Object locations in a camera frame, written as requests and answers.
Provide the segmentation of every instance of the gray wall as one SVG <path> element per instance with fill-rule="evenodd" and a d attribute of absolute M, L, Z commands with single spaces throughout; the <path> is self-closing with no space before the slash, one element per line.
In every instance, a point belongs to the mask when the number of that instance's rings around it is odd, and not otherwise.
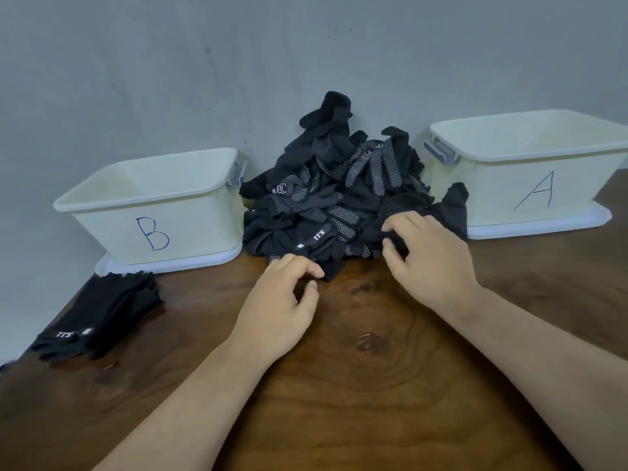
<path fill-rule="evenodd" d="M 628 0 L 0 0 L 0 362 L 102 250 L 52 201 L 122 159 L 273 164 L 323 94 L 354 127 L 559 107 L 628 123 Z"/>

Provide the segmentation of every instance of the hand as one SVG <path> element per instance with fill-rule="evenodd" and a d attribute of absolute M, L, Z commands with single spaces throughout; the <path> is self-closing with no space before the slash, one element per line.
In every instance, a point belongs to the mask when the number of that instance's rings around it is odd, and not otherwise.
<path fill-rule="evenodd" d="M 398 213 L 382 226 L 382 231 L 391 230 L 404 240 L 410 253 L 404 261 L 393 242 L 385 238 L 382 255 L 394 278 L 420 303 L 440 312 L 480 288 L 467 244 L 434 217 Z"/>
<path fill-rule="evenodd" d="M 318 264 L 303 256 L 286 254 L 272 261 L 246 298 L 229 340 L 267 367 L 292 349 L 310 326 L 318 303 L 316 281 L 305 286 L 301 302 L 294 297 L 294 286 L 306 273 L 325 276 Z"/>

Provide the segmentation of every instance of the white plastic bin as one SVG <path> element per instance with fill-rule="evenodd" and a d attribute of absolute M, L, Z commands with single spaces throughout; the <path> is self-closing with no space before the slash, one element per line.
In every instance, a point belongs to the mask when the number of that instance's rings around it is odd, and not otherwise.
<path fill-rule="evenodd" d="M 221 253 L 242 243 L 236 149 L 148 157 L 102 168 L 54 202 L 126 264 Z"/>
<path fill-rule="evenodd" d="M 628 127 L 569 110 L 437 122 L 430 134 L 422 178 L 437 200 L 466 184 L 469 227 L 582 214 L 628 152 Z"/>

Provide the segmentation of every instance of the wooden table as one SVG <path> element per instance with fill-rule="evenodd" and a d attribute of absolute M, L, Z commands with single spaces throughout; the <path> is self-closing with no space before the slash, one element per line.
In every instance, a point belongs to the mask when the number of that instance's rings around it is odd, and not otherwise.
<path fill-rule="evenodd" d="M 628 171 L 605 227 L 471 242 L 482 284 L 628 358 Z M 25 354 L 0 380 L 0 469 L 90 470 L 225 340 L 264 260 L 164 274 L 165 306 L 101 360 Z M 320 286 L 216 464 L 229 470 L 554 470 L 577 464 L 506 378 L 383 261 Z"/>

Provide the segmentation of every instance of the handwritten label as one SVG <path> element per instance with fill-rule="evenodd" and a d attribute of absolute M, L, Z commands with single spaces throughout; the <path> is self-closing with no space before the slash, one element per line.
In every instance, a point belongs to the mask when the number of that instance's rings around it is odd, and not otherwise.
<path fill-rule="evenodd" d="M 539 182 L 537 186 L 535 186 L 532 189 L 530 193 L 526 195 L 526 197 L 523 200 L 519 202 L 519 205 L 513 208 L 513 211 L 519 208 L 519 206 L 524 201 L 526 201 L 530 197 L 530 195 L 532 195 L 533 193 L 543 193 L 545 191 L 549 192 L 549 197 L 548 197 L 548 208 L 549 208 L 551 205 L 551 195 L 552 195 L 553 190 L 554 190 L 554 171 L 552 170 L 543 180 Z"/>
<path fill-rule="evenodd" d="M 163 231 L 157 231 L 157 221 L 149 217 L 136 218 L 137 226 L 151 245 L 153 251 L 165 249 L 170 244 L 170 238 Z"/>

